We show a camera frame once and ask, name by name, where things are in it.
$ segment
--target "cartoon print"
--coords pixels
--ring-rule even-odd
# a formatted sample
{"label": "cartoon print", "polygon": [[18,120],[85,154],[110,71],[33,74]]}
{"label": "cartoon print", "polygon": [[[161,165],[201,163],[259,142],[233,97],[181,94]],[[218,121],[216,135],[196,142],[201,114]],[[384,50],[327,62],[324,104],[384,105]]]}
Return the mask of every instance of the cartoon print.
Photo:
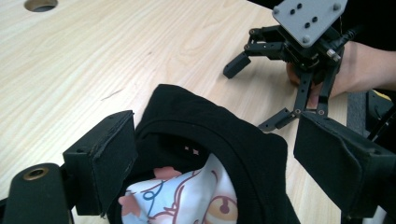
{"label": "cartoon print", "polygon": [[182,175],[164,167],[154,174],[156,179],[131,185],[119,198],[124,224],[236,223],[233,185],[214,155],[198,171]]}

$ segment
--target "round hole in table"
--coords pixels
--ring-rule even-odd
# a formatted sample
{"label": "round hole in table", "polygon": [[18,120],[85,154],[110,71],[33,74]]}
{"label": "round hole in table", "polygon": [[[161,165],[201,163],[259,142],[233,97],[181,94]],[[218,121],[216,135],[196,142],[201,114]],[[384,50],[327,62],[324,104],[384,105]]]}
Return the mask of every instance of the round hole in table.
{"label": "round hole in table", "polygon": [[33,12],[45,12],[58,6],[58,0],[27,0],[25,8]]}

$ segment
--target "wooden table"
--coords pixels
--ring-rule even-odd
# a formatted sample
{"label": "wooden table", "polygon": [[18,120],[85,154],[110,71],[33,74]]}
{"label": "wooden table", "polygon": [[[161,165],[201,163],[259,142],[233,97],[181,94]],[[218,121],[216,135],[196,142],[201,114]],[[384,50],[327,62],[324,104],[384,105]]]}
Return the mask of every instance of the wooden table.
{"label": "wooden table", "polygon": [[[248,30],[276,24],[245,0],[59,0],[31,12],[0,2],[0,198],[19,171],[62,153],[106,116],[132,109],[138,123],[160,83],[179,85],[254,125],[296,88],[285,64],[253,58],[238,76],[222,69],[243,50]],[[330,116],[346,122],[345,95]],[[340,211],[292,156],[297,121],[275,131],[289,144],[287,192],[302,223],[339,223]],[[107,223],[77,217],[77,223]]]}

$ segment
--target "gray gripper mount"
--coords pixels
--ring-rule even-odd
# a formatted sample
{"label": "gray gripper mount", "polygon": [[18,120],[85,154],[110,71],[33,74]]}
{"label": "gray gripper mount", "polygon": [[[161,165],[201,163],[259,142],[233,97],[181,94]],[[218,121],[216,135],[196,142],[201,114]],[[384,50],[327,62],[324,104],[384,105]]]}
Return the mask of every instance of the gray gripper mount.
{"label": "gray gripper mount", "polygon": [[311,47],[339,18],[347,0],[285,0],[273,9],[279,24],[303,47]]}

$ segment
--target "human hand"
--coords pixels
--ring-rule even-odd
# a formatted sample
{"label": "human hand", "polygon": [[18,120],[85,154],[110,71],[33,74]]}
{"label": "human hand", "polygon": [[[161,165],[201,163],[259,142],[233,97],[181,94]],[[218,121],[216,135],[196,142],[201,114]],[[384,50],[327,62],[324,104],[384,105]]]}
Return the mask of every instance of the human hand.
{"label": "human hand", "polygon": [[[299,84],[293,64],[286,66],[289,79]],[[322,84],[311,87],[307,106],[315,108]],[[396,91],[396,52],[373,49],[363,44],[349,41],[345,44],[340,71],[336,75],[330,97],[343,92],[383,89]]]}

